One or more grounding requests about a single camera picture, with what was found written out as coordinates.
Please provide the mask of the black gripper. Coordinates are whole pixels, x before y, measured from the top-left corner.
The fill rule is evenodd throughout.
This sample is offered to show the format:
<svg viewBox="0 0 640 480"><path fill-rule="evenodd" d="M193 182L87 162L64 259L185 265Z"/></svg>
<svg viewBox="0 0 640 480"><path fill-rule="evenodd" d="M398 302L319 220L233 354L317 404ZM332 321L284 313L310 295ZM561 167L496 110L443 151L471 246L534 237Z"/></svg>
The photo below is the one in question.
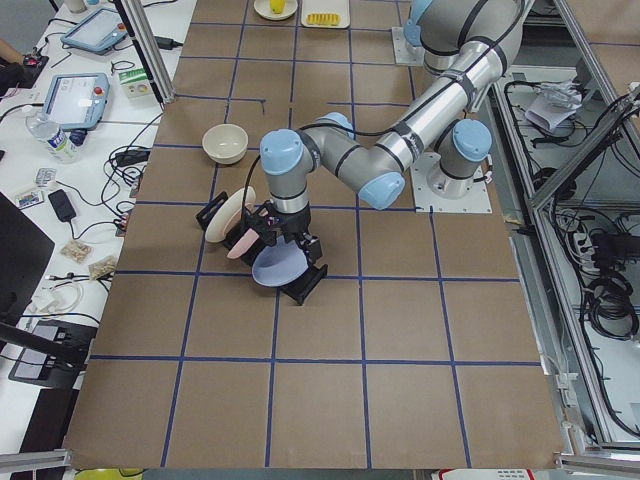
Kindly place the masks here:
<svg viewBox="0 0 640 480"><path fill-rule="evenodd" d="M301 211L293 214L279 212L271 201L265 201L255 211L247 207L242 209L241 232L250 230L258 234L258 240L243 252L240 258L253 261L258 254L258 247L274 246L278 236L284 241L294 241L303 251L307 263L314 265L320 259L320 239L309 232L311 209L306 205Z"/></svg>

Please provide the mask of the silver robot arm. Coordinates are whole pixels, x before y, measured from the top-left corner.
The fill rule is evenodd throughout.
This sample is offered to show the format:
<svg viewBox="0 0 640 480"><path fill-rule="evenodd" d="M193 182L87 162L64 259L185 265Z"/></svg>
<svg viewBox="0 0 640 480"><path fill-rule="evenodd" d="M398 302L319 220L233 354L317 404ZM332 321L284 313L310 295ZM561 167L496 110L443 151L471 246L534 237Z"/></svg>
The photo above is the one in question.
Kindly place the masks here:
<svg viewBox="0 0 640 480"><path fill-rule="evenodd" d="M469 44L487 46L505 73L521 45L525 1L414 1L403 25L407 45L424 49L433 74L451 68Z"/></svg>
<svg viewBox="0 0 640 480"><path fill-rule="evenodd" d="M370 148L357 141L357 132L341 114L327 114L297 130L266 134L258 160L270 198L255 211L243 210L243 239L273 246L282 237L314 264L322 253L319 239L309 232L307 177L319 167L377 210L396 201L405 187L405 171L427 149L441 157L436 171L444 184L437 192L451 197L459 185L470 184L492 138L480 121L460 115L481 90L506 73L518 50L517 43L486 36L466 41L454 62L393 126L377 134Z"/></svg>

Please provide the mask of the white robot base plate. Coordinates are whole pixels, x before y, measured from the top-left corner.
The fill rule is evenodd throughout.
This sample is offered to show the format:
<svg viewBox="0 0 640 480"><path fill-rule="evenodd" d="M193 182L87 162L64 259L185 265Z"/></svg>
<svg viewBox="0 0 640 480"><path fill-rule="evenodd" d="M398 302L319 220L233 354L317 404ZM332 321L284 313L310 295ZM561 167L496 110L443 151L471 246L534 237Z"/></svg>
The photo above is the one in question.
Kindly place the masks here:
<svg viewBox="0 0 640 480"><path fill-rule="evenodd" d="M484 172L477 165L474 176L448 180L440 172L440 155L424 153L410 169L415 208L422 213L491 214Z"/></svg>

